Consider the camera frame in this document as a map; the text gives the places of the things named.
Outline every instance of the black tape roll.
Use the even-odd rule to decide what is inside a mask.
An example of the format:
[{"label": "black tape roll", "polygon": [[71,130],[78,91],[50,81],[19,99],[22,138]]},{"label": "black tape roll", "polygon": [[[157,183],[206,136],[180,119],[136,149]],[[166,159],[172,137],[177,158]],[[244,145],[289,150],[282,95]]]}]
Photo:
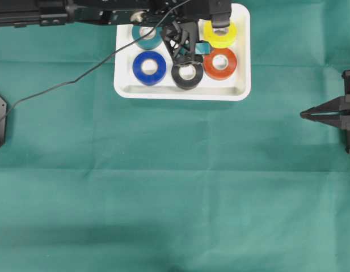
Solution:
[{"label": "black tape roll", "polygon": [[192,66],[195,68],[195,76],[191,79],[184,79],[180,76],[180,66],[174,65],[172,67],[171,74],[177,87],[184,90],[191,90],[199,85],[204,76],[204,68],[202,64],[192,64]]}]

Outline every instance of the green tablecloth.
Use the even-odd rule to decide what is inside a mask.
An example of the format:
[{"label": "green tablecloth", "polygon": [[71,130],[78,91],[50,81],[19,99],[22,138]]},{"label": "green tablecloth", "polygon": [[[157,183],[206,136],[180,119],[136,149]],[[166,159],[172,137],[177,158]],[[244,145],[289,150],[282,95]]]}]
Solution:
[{"label": "green tablecloth", "polygon": [[[20,105],[0,149],[0,271],[350,271],[350,155],[300,111],[343,94],[350,0],[243,0],[240,103],[129,100],[113,64]],[[71,80],[115,27],[0,29],[9,102]]]}]

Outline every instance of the white tray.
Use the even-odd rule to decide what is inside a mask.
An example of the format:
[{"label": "white tray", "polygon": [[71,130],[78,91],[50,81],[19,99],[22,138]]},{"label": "white tray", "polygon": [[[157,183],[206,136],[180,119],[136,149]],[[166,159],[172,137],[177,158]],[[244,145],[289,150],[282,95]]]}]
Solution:
[{"label": "white tray", "polygon": [[[141,99],[187,99],[187,100],[222,100],[240,101],[245,99],[251,90],[251,65],[250,65],[250,13],[243,5],[232,4],[233,12],[231,21],[238,29],[237,39],[230,49],[238,59],[238,67],[235,73],[227,80],[213,80],[204,73],[200,84],[192,90],[185,91],[177,88],[172,76],[172,60],[162,43],[153,51],[160,53],[166,60],[167,73],[158,84],[148,87],[143,85],[134,76],[132,64],[140,53],[143,52],[136,44],[118,53],[115,57],[114,88],[116,92],[125,98]],[[203,26],[205,21],[199,22],[200,40],[203,40]],[[132,25],[117,27],[116,48],[121,48],[132,39]]]}]

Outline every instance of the yellow tape roll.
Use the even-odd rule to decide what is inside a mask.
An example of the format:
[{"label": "yellow tape roll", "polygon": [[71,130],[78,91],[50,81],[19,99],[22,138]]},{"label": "yellow tape roll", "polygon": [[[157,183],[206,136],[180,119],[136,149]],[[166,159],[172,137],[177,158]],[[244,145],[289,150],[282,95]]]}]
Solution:
[{"label": "yellow tape roll", "polygon": [[214,32],[211,22],[207,21],[204,27],[204,38],[214,48],[228,48],[235,41],[235,38],[237,37],[237,32],[238,31],[235,24],[230,23],[228,33],[223,36],[220,36]]}]

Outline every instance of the cable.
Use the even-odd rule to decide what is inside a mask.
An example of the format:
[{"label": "cable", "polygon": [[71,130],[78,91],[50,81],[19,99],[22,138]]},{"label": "cable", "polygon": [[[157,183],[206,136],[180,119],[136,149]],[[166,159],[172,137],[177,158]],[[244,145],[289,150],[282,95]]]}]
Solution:
[{"label": "cable", "polygon": [[180,6],[186,4],[187,2],[190,2],[191,0],[185,0],[184,2],[174,6],[173,8],[171,8],[163,17],[162,19],[151,29],[150,32],[148,32],[147,34],[139,37],[138,39],[130,42],[129,44],[126,44],[124,45],[123,47],[119,48],[118,50],[112,52],[108,57],[106,57],[104,60],[102,60],[101,62],[99,62],[97,65],[95,65],[94,67],[92,67],[91,69],[87,70],[85,73],[83,73],[82,75],[80,75],[77,79],[75,80],[72,80],[72,81],[67,81],[67,82],[62,82],[60,84],[57,84],[51,88],[48,88],[47,90],[45,91],[42,91],[42,92],[38,92],[38,93],[35,93],[33,95],[30,95],[30,96],[27,96],[25,98],[22,98],[18,101],[16,101],[12,107],[7,111],[7,113],[5,115],[3,115],[1,118],[0,118],[0,123],[12,112],[12,110],[14,108],[17,107],[18,104],[26,101],[26,100],[29,100],[29,99],[33,99],[35,97],[38,97],[38,96],[41,96],[41,95],[44,95],[44,94],[47,94],[48,92],[51,92],[53,90],[56,90],[60,87],[63,87],[63,86],[67,86],[67,85],[71,85],[71,84],[75,84],[76,82],[78,82],[79,80],[81,80],[82,78],[84,78],[85,76],[89,75],[91,72],[93,72],[94,70],[96,70],[97,68],[101,67],[103,64],[105,64],[108,60],[110,60],[115,54],[117,54],[118,52],[122,51],[123,49],[126,49],[127,47],[130,47],[131,45],[137,43],[138,41],[144,39],[145,37],[149,36],[157,27],[159,27],[162,22],[176,9],[178,9]]}]

